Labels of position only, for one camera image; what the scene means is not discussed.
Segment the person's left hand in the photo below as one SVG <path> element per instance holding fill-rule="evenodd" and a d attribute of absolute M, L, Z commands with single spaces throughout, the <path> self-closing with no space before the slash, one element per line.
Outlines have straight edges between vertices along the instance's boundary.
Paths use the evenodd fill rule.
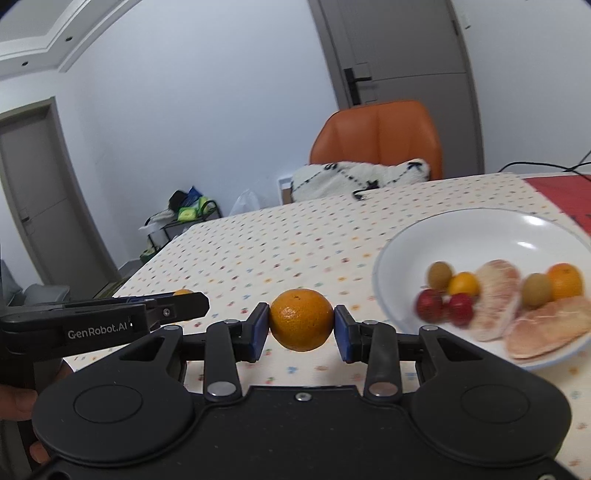
<path fill-rule="evenodd" d="M 18 429 L 19 422 L 31 419 L 37 398 L 34 389 L 1 386 L 1 470 L 14 478 L 24 477 L 32 470 L 26 450 L 34 464 L 44 464 L 50 459 L 39 441 L 25 448 Z"/>

